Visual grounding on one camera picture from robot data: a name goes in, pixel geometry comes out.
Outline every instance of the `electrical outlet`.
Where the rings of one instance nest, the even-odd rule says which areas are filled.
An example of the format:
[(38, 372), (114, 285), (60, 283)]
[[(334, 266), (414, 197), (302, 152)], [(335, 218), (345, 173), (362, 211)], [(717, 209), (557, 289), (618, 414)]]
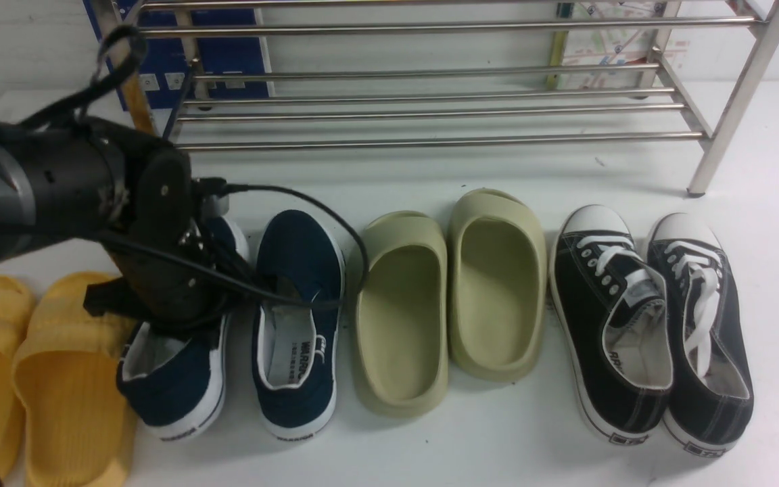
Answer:
[(185, 83), (185, 73), (167, 73), (164, 78), (167, 79), (167, 89), (172, 91), (179, 91)]
[(140, 86), (143, 87), (143, 91), (161, 91), (161, 86), (158, 85), (158, 77), (155, 74), (140, 74)]
[[(242, 71), (225, 71), (225, 74), (242, 74)], [(245, 81), (225, 81), (226, 89), (245, 89)]]

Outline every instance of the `stainless steel rod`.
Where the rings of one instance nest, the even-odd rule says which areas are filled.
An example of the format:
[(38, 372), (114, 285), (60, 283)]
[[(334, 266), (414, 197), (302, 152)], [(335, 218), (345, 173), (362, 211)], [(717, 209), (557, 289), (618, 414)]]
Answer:
[[(689, 0), (720, 1), (723, 0)], [(266, 9), (279, 7), (362, 7), (396, 5), (465, 5), (489, 3), (556, 3), (557, 0), (214, 0), (208, 2), (151, 2), (143, 11), (176, 9)]]
[(535, 66), (522, 68), (433, 69), (420, 71), (337, 71), (327, 73), (269, 73), (269, 74), (198, 74), (195, 81), (225, 83), (225, 81), (313, 81), (313, 80), (387, 80), (423, 78), (467, 78), (480, 76), (508, 76), (513, 74), (597, 73), (612, 71), (656, 71), (659, 64), (619, 64), (584, 66)]
[(594, 142), (699, 141), (702, 132), (575, 133), (574, 135), (523, 135), (458, 139), (398, 139), (397, 141), (306, 141), (180, 144), (188, 152), (312, 151), (318, 149), (380, 149), (405, 147), (486, 147), (487, 145), (581, 144)]
[(306, 122), (355, 120), (467, 119), (529, 115), (618, 114), (683, 110), (684, 103), (638, 103), (630, 105), (584, 105), (577, 107), (482, 108), (470, 110), (423, 110), (409, 112), (343, 112), (328, 114), (211, 114), (181, 115), (180, 123)]
[(668, 96), (673, 87), (654, 89), (565, 89), (554, 91), (511, 91), (495, 93), (453, 93), (452, 95), (370, 95), (370, 96), (278, 96), (251, 99), (188, 99), (185, 107), (253, 107), (290, 105), (356, 105), (379, 103), (456, 103), (466, 101), (526, 101), (526, 99), (630, 98)]
[[(669, 2), (663, 6), (661, 16), (663, 18), (677, 18), (679, 10), (681, 9), (680, 2)], [(660, 49), (665, 51), (665, 48), (669, 45), (669, 37), (671, 37), (670, 28), (658, 28), (652, 33), (653, 41), (648, 48), (648, 56), (646, 62), (656, 62), (655, 50)], [(639, 87), (652, 87), (655, 85), (656, 73), (653, 71), (646, 71), (639, 76)]]
[(661, 80), (661, 83), (665, 86), (674, 87), (676, 90), (671, 96), (671, 99), (676, 103), (684, 103), (684, 105), (687, 105), (687, 109), (681, 112), (684, 121), (687, 122), (687, 126), (690, 127), (690, 130), (698, 130), (711, 138), (711, 136), (714, 135), (714, 131), (711, 130), (711, 126), (705, 121), (702, 111), (696, 106), (696, 102), (693, 101), (693, 98), (690, 98), (690, 93), (687, 91), (686, 87), (684, 87), (684, 84), (681, 83), (678, 75), (675, 73), (674, 69), (671, 68), (671, 64), (665, 59), (663, 52), (659, 47), (656, 47), (655, 55), (658, 57), (658, 61), (663, 65), (662, 69), (657, 72), (659, 80)]
[(605, 30), (606, 28), (751, 27), (754, 16), (730, 18), (625, 18), (540, 22), (447, 22), (446, 24), (273, 25), (245, 27), (143, 27), (146, 37), (336, 36), (337, 34), (450, 34), (501, 30)]

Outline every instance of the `shoe tongue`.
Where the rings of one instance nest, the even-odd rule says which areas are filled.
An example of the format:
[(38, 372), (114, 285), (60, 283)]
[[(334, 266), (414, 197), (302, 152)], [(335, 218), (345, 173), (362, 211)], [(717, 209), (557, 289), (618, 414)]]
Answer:
[(665, 299), (659, 291), (651, 275), (639, 265), (637, 271), (627, 275), (627, 290), (621, 296), (615, 308), (609, 327), (623, 329), (633, 327), (643, 315), (661, 314), (665, 308)]

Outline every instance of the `beige slide sandal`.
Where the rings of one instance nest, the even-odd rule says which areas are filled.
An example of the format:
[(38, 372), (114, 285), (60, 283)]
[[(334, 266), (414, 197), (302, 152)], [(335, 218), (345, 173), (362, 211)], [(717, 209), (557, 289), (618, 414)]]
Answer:
[(537, 361), (548, 258), (534, 212), (496, 190), (471, 191), (449, 226), (452, 360), (480, 379), (510, 382)]
[[(360, 401), (394, 418), (421, 416), (448, 386), (446, 243), (441, 227), (417, 212), (375, 220), (362, 232), (370, 277), (353, 301), (354, 383)], [(352, 281), (362, 258), (348, 263)]]

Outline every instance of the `navy blue canvas shoe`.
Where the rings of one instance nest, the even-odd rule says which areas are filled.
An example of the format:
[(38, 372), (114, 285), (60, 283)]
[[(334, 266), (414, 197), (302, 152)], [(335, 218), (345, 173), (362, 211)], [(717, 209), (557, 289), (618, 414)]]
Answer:
[[(282, 296), (320, 302), (344, 295), (344, 259), (307, 213), (287, 210), (266, 226), (257, 272)], [(312, 438), (333, 416), (340, 309), (264, 303), (256, 313), (252, 372), (266, 428), (279, 440)]]
[[(227, 218), (207, 228), (221, 244), (248, 259), (245, 235)], [(225, 342), (230, 321), (188, 340), (161, 336), (149, 323), (135, 327), (118, 364), (116, 385), (161, 441), (186, 440), (205, 431), (225, 404)]]

